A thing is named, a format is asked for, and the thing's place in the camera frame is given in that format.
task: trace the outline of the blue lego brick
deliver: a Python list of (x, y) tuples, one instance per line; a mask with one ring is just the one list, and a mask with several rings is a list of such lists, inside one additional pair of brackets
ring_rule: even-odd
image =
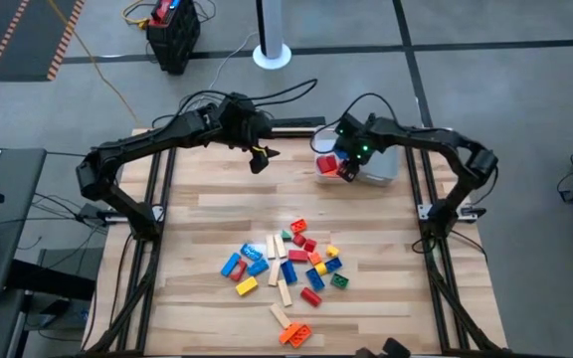
[(297, 275), (295, 275), (295, 270), (293, 269), (293, 263), (290, 261), (285, 261), (281, 264), (283, 269), (283, 275), (285, 276), (286, 284), (291, 284), (297, 282)]
[(329, 260), (326, 262), (326, 269), (329, 272), (333, 272), (341, 267), (342, 267), (342, 262), (339, 260), (339, 258), (335, 258), (333, 260)]
[(240, 252), (243, 253), (244, 256), (253, 261), (258, 261), (263, 257), (263, 254), (261, 252), (257, 251), (256, 249), (254, 249), (254, 247), (252, 247), (249, 244), (244, 244), (243, 247), (240, 249)]
[(314, 291), (319, 291), (324, 288), (324, 281), (315, 268), (308, 270), (306, 276), (308, 280), (310, 280), (310, 285), (313, 286)]
[(261, 259), (259, 261), (254, 262), (249, 268), (247, 268), (247, 273), (249, 275), (258, 275), (264, 272), (266, 269), (269, 268), (269, 264), (267, 264), (267, 260)]
[(231, 255), (231, 257), (229, 258), (227, 263), (223, 266), (223, 269), (220, 270), (220, 273), (224, 277), (227, 277), (231, 273), (231, 271), (234, 270), (234, 267), (238, 263), (239, 259), (240, 259), (240, 255), (238, 255), (237, 253), (234, 253), (233, 255)]
[(341, 151), (339, 149), (334, 149), (333, 151), (340, 160), (348, 159), (348, 153), (346, 153), (345, 151)]

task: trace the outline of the lego brick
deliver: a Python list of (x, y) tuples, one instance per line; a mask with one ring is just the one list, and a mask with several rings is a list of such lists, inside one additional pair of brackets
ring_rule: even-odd
[(331, 258), (337, 258), (339, 255), (339, 249), (333, 245), (328, 245), (326, 247), (326, 254)]
[(274, 243), (274, 236), (267, 235), (267, 259), (276, 258), (276, 244)]
[(223, 275), (224, 277), (227, 277), (231, 273), (231, 271), (234, 270), (234, 267), (238, 263), (239, 259), (240, 255), (238, 255), (237, 253), (233, 253), (229, 258), (229, 260), (227, 261), (227, 263), (223, 266), (223, 269), (220, 270), (220, 274)]
[(274, 260), (269, 271), (269, 285), (278, 285), (278, 276), (280, 275), (280, 260)]
[(286, 284), (291, 284), (297, 282), (297, 275), (293, 269), (293, 263), (290, 261), (285, 261), (281, 264), (283, 269), (283, 276), (285, 277)]
[(315, 307), (318, 307), (319, 304), (322, 302), (322, 299), (308, 287), (305, 287), (299, 295), (302, 298), (304, 298), (305, 301), (307, 301), (308, 303), (310, 303)]
[(255, 277), (249, 277), (249, 278), (245, 279), (244, 281), (242, 281), (241, 283), (238, 283), (238, 285), (236, 286), (236, 291), (238, 292), (238, 294), (240, 296), (242, 296), (242, 295), (245, 295), (245, 294), (251, 292), (256, 287), (258, 287), (258, 282), (256, 281), (256, 278)]
[(304, 341), (310, 337), (311, 330), (306, 324), (299, 328), (298, 331), (290, 338), (288, 343), (293, 346), (293, 348), (298, 348)]
[(280, 343), (287, 343), (291, 337), (302, 327), (299, 323), (292, 323), (287, 329), (280, 334)]
[(328, 273), (328, 268), (326, 268), (326, 265), (324, 263), (319, 263), (315, 265), (315, 270), (317, 271), (317, 273), (319, 273), (319, 275), (324, 275)]
[(283, 230), (280, 234), (284, 241), (290, 241), (293, 238), (293, 234), (288, 232), (287, 230)]
[(305, 263), (308, 261), (308, 253), (303, 250), (289, 250), (288, 259), (293, 262)]
[(299, 234), (306, 230), (306, 221), (304, 219), (299, 219), (293, 222), (290, 225), (290, 230), (293, 231), (294, 234)]
[(283, 305), (289, 307), (293, 303), (290, 301), (290, 293), (288, 293), (287, 283), (283, 279), (278, 280), (278, 288), (280, 289), (280, 295), (283, 297)]
[(295, 234), (295, 237), (293, 238), (293, 243), (298, 245), (299, 247), (302, 247), (302, 245), (306, 243), (306, 238), (300, 234)]
[(348, 285), (348, 278), (341, 274), (334, 273), (333, 278), (330, 280), (330, 284), (334, 285), (335, 287), (345, 289)]
[(261, 259), (263, 257), (263, 254), (261, 252), (254, 249), (254, 247), (252, 247), (249, 244), (244, 244), (242, 246), (242, 248), (240, 249), (240, 252), (243, 253), (244, 256), (246, 256), (247, 258), (249, 258), (253, 261), (258, 261), (259, 259)]
[(308, 260), (313, 266), (322, 262), (322, 258), (319, 256), (317, 252), (312, 252), (308, 254)]
[(275, 234), (274, 241), (276, 242), (276, 248), (278, 249), (278, 256), (280, 258), (285, 258), (287, 256), (287, 249), (285, 249), (283, 238), (280, 235)]
[(284, 329), (287, 329), (290, 326), (290, 320), (277, 304), (272, 304), (271, 307), (269, 307), (269, 310), (274, 314), (274, 317), (278, 320)]
[(249, 268), (247, 268), (247, 273), (249, 275), (259, 275), (268, 268), (269, 264), (267, 264), (267, 260), (261, 259), (259, 261), (254, 262), (251, 266), (249, 266)]
[(334, 155), (322, 155), (315, 160), (320, 173), (333, 173), (337, 171), (337, 161)]
[(239, 266), (238, 272), (229, 275), (229, 278), (234, 281), (239, 281), (240, 277), (242, 277), (243, 274), (245, 274), (245, 269), (247, 269), (247, 263), (244, 260), (242, 260), (242, 258), (240, 258), (238, 260), (238, 266)]
[(304, 243), (304, 249), (310, 253), (315, 251), (315, 246), (317, 246), (317, 241), (306, 239), (306, 243)]
[(324, 288), (324, 281), (315, 268), (308, 270), (306, 276), (310, 281), (310, 285), (313, 286), (313, 290), (319, 291)]
[(339, 258), (335, 258), (333, 260), (329, 260), (326, 262), (326, 270), (328, 270), (329, 272), (333, 272), (341, 267), (342, 267), (342, 262), (339, 260)]

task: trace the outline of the red lego brick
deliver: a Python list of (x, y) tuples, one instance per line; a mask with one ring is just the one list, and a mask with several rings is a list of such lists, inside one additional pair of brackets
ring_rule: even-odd
[(304, 341), (310, 337), (311, 330), (306, 324), (299, 328), (299, 330), (290, 338), (288, 343), (290, 343), (293, 348), (298, 348)]
[(239, 267), (238, 272), (229, 275), (229, 277), (234, 281), (239, 281), (240, 277), (243, 276), (243, 274), (245, 273), (245, 269), (247, 269), (247, 263), (244, 260), (239, 259), (238, 267)]
[(305, 287), (299, 295), (315, 307), (318, 307), (319, 304), (322, 303), (322, 299), (308, 287)]
[(299, 247), (302, 247), (302, 245), (304, 245), (304, 243), (306, 242), (306, 238), (300, 234), (295, 234), (295, 237), (293, 238), (293, 243), (298, 245)]
[(306, 230), (306, 221), (304, 219), (299, 219), (290, 225), (290, 230), (294, 234), (298, 234)]
[(337, 161), (334, 155), (322, 155), (317, 157), (317, 168), (322, 174), (334, 173), (337, 171)]
[(308, 253), (303, 250), (289, 250), (288, 259), (293, 262), (305, 263), (308, 261)]
[(304, 249), (310, 253), (315, 251), (315, 246), (317, 245), (317, 241), (307, 239), (306, 243), (304, 243)]

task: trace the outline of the light blue lego brick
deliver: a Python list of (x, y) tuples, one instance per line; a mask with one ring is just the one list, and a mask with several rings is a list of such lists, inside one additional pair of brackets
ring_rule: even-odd
[(253, 261), (258, 261), (259, 259), (261, 259), (263, 257), (263, 254), (261, 252), (254, 249), (254, 247), (252, 247), (249, 244), (244, 244), (242, 246), (242, 248), (240, 249), (240, 252), (243, 253), (244, 256), (246, 256), (247, 258), (249, 258)]
[(231, 257), (229, 258), (229, 260), (227, 261), (227, 263), (223, 266), (223, 269), (220, 270), (220, 273), (224, 277), (227, 277), (231, 273), (231, 271), (234, 270), (234, 267), (238, 263), (239, 259), (240, 259), (240, 255), (238, 255), (237, 253), (233, 253), (231, 255)]
[(266, 269), (269, 268), (269, 264), (267, 264), (267, 260), (261, 259), (259, 261), (254, 262), (249, 268), (247, 268), (247, 273), (249, 275), (258, 275), (264, 272)]

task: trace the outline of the metal bracket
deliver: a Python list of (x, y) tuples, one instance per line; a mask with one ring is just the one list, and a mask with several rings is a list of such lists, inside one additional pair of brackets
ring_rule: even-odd
[[(419, 216), (419, 221), (428, 221), (428, 213), (433, 206), (431, 204), (420, 204), (417, 206), (417, 214)], [(457, 208), (457, 221), (459, 223), (474, 224), (478, 215), (471, 213), (475, 208), (470, 206), (460, 206)]]
[[(157, 222), (161, 222), (161, 221), (163, 221), (163, 219), (165, 219), (165, 209), (163, 209), (163, 207), (161, 205), (152, 206), (151, 212), (154, 214), (154, 218), (156, 219)], [(108, 215), (105, 218), (106, 222), (112, 223), (112, 224), (127, 223), (127, 218), (125, 218), (120, 213), (118, 213), (114, 210), (111, 210), (107, 213), (108, 213)]]

